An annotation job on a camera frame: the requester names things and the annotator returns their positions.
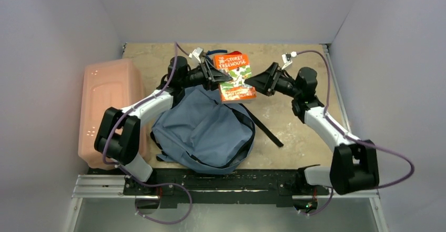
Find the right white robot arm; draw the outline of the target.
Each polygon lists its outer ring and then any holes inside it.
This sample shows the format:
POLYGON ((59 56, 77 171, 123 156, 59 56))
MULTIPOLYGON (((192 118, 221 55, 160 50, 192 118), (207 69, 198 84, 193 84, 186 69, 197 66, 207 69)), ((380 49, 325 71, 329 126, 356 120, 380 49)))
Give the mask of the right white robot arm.
POLYGON ((278 63, 272 63, 264 72, 247 78, 245 84, 266 96, 272 96, 275 92, 290 96, 293 114, 331 149, 329 167, 312 165, 299 168, 295 180, 299 192, 307 194, 320 185, 344 195, 378 186, 377 152, 372 148, 372 141, 360 140, 348 134, 327 112, 316 95, 318 81, 314 69, 302 67, 297 77, 291 78, 278 63))

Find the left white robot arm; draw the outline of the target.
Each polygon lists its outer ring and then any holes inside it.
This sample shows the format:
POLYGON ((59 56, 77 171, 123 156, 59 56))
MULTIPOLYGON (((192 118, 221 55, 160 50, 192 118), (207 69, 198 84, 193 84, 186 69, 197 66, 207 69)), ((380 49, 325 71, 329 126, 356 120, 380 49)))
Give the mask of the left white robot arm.
POLYGON ((185 89, 201 85, 214 90, 220 83, 231 81, 224 71, 218 70, 206 59, 192 68, 185 57, 175 56, 159 86, 148 97, 122 109, 105 110, 94 149, 103 160, 119 166, 137 179, 136 187, 143 194, 152 194, 157 181, 151 177, 153 168, 139 154, 141 128, 161 113, 174 108, 183 99, 185 89))

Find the orange green picture book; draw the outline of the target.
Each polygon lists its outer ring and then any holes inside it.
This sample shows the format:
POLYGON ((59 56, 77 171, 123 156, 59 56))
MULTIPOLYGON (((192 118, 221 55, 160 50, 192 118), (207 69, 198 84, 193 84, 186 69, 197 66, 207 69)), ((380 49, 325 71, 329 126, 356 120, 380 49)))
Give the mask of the orange green picture book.
POLYGON ((214 64, 218 70, 230 76, 229 81, 219 84, 222 103, 248 103, 257 98, 255 88, 245 83, 252 76, 248 55, 216 55, 214 64))

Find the blue student backpack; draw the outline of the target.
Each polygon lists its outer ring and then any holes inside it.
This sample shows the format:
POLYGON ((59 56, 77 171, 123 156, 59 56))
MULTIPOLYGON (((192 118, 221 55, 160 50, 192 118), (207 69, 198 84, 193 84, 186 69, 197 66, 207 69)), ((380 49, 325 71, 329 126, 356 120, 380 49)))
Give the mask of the blue student backpack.
POLYGON ((278 147, 283 143, 243 104, 224 104, 217 90, 186 88, 174 108, 162 113, 150 137, 161 153, 157 160, 176 162, 197 173, 233 172, 254 147, 259 127, 278 147))

